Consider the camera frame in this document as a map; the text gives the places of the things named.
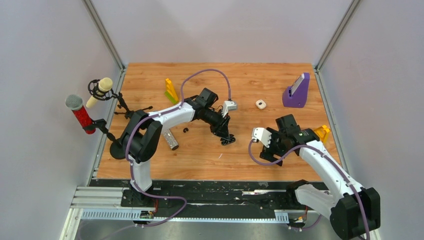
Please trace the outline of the black earbud charging case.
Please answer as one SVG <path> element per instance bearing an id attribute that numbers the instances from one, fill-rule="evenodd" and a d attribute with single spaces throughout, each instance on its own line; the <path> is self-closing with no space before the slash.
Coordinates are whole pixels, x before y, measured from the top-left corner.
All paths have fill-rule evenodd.
<path id="1" fill-rule="evenodd" d="M 229 138 L 221 138 L 220 139 L 220 143 L 221 143 L 222 146 L 227 146 L 227 145 L 229 145 L 229 144 L 231 144 L 235 141 L 236 141 L 236 138 L 232 134 L 229 136 Z"/>

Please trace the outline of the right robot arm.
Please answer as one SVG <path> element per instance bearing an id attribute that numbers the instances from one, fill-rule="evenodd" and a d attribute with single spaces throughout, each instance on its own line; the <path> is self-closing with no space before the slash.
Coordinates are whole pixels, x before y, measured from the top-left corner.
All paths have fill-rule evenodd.
<path id="1" fill-rule="evenodd" d="M 301 129 L 292 114 L 276 119 L 278 129 L 256 127 L 251 143 L 261 143 L 263 166 L 282 165 L 295 153 L 320 176 L 329 190 L 325 193 L 302 179 L 287 188 L 286 204 L 292 209 L 307 206 L 329 220 L 342 240 L 369 239 L 381 226 L 381 196 L 351 177 L 327 151 L 310 128 Z"/>

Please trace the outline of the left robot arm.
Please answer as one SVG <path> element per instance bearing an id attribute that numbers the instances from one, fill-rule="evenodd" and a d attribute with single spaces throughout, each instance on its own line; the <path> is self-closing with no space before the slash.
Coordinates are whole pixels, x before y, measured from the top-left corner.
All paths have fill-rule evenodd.
<path id="1" fill-rule="evenodd" d="M 217 100 L 216 93 L 204 88 L 199 95 L 188 97 L 175 106 L 149 113 L 143 110 L 134 113 L 119 142 L 124 157 L 130 163 L 130 184 L 136 190 L 133 198 L 140 206 L 149 206 L 153 201 L 153 193 L 149 190 L 153 184 L 151 158 L 165 131 L 201 120 L 209 124 L 211 133 L 220 138 L 223 146 L 236 140 L 229 132 L 229 112 L 238 108 L 237 103 L 229 99 L 220 110 L 215 110 L 213 104 Z"/>

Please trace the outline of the white earbud charging case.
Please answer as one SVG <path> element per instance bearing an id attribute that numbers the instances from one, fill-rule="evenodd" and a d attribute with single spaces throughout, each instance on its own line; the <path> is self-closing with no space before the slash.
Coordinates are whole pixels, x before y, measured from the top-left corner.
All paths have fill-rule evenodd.
<path id="1" fill-rule="evenodd" d="M 255 105 L 256 105 L 256 107 L 257 107 L 258 109 L 260 109 L 260 110 L 264 110 L 264 109 L 267 107 L 266 102 L 265 102 L 264 100 L 262 100 L 262 99 L 257 100 L 257 101 L 255 102 Z"/>

